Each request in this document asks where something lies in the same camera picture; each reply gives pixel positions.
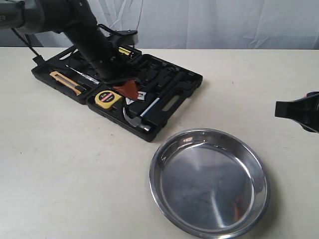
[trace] open tool case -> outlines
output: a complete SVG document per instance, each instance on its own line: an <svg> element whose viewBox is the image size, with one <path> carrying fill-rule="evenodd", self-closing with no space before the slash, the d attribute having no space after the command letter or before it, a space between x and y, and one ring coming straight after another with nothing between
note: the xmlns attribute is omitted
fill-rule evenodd
<svg viewBox="0 0 319 239"><path fill-rule="evenodd" d="M129 46L122 46L119 51L128 64L131 65L130 70L123 72L121 78L135 78L139 91L147 93L144 101L135 101L128 105L126 99L122 97L121 101L115 102L108 110L97 105L95 96L98 93L104 90L116 91L102 82L96 85L65 66L68 65L81 73L99 79L96 71L86 62L74 46L39 64L32 70L32 73L40 81L80 104L87 104L94 112L150 142L166 125L170 116L183 101L190 97L201 85L202 76L154 56L142 54L141 51ZM85 90L77 95L72 89L50 76L50 73L55 71L76 82ZM178 83L167 91L165 87L171 81L176 81L177 78L179 78ZM150 131L134 127L126 121L123 115L123 107L126 108L126 113L130 118L138 117L164 89L168 93L142 117L142 123L149 125L151 127Z"/></svg>

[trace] yellow tape measure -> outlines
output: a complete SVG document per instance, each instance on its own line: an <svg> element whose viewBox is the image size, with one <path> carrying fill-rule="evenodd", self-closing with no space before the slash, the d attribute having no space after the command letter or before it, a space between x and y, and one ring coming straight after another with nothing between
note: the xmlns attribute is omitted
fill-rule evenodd
<svg viewBox="0 0 319 239"><path fill-rule="evenodd" d="M102 91L95 96L95 103L106 110L110 110L112 105L120 100L122 96L113 91Z"/></svg>

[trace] white curtain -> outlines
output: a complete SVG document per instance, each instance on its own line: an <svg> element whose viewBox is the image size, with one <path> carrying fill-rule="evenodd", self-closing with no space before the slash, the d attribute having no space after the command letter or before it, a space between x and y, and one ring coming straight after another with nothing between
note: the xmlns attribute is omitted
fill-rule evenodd
<svg viewBox="0 0 319 239"><path fill-rule="evenodd" d="M138 48L314 49L319 0L89 0L100 23L138 29ZM69 46L62 34L37 35Z"/></svg>

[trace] metal pan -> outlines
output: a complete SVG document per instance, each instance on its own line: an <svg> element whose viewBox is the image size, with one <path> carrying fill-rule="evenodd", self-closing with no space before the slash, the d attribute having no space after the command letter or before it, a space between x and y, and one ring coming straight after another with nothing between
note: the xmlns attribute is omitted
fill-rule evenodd
<svg viewBox="0 0 319 239"><path fill-rule="evenodd" d="M258 156L237 138L206 128L180 132L158 148L150 186L159 209L173 224L205 239L248 232L270 200Z"/></svg>

